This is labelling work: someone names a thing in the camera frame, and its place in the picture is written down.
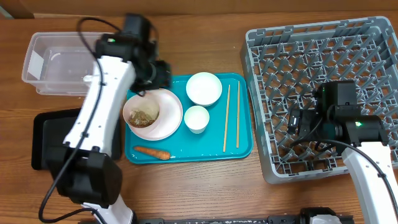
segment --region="gray basket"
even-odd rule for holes
[[[287,134],[288,111],[314,108],[312,90],[333,80],[356,82],[362,114],[383,120],[397,167],[396,52],[397,37],[385,17],[248,31],[241,60],[265,180],[278,184],[348,172],[335,149],[318,153],[314,142],[289,147],[297,137]]]

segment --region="carrot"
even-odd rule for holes
[[[142,152],[144,154],[156,157],[158,159],[162,159],[162,160],[169,160],[170,159],[170,153],[166,152],[166,151],[161,151],[161,150],[157,150],[157,149],[149,149],[146,147],[142,147],[142,146],[136,146],[134,147],[134,149],[136,151]]]

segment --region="wooden tabletop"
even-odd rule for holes
[[[209,71],[242,74],[239,51],[249,29],[386,16],[398,29],[398,11],[230,14],[150,17],[160,32],[160,56],[175,75]],[[83,98],[43,96],[21,80],[35,32],[74,31],[76,19],[0,20],[0,223],[40,223],[37,212],[52,178],[30,166],[33,119],[45,111],[80,107]],[[123,18],[109,18],[121,26]],[[87,31],[111,31],[95,22]],[[228,218],[298,214],[303,207],[330,207],[363,223],[349,175],[271,185],[262,178],[256,145],[242,160],[137,166],[124,156],[121,195],[139,218]],[[79,208],[54,193],[45,217]],[[75,215],[61,223],[76,223]]]

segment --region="brown food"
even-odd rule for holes
[[[170,153],[166,152],[166,151],[161,151],[161,150],[157,150],[157,149],[149,149],[146,147],[142,147],[142,146],[136,146],[134,147],[134,149],[136,151],[142,152],[144,154],[156,157],[158,159],[162,159],[162,160],[169,160],[170,159]]]
[[[130,124],[136,128],[146,128],[155,122],[155,119],[151,119],[145,112],[136,111],[129,120]]]

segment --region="blue tray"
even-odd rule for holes
[[[248,156],[253,149],[253,136],[246,82],[244,78],[237,73],[222,73],[216,74],[216,76],[221,80],[223,92],[216,103],[206,107],[210,114],[210,121],[203,133],[193,134],[182,119],[180,127],[178,127],[173,135],[160,141],[147,141],[136,136],[131,132],[129,126],[126,125],[126,142],[124,145],[126,157],[135,164],[158,164],[241,159]],[[190,77],[191,75],[173,76],[172,87],[169,88],[169,90],[180,99],[183,114],[185,114],[189,107],[194,106],[194,103],[189,99],[185,91],[185,86]],[[238,81],[240,81],[241,84],[241,108],[239,119],[239,148],[236,148]],[[226,152],[223,152],[228,85],[231,85],[231,93],[229,99]],[[134,95],[134,93],[128,91],[127,99]],[[167,161],[162,161],[135,151],[133,149],[134,146],[144,146],[169,151],[171,153],[171,158]]]

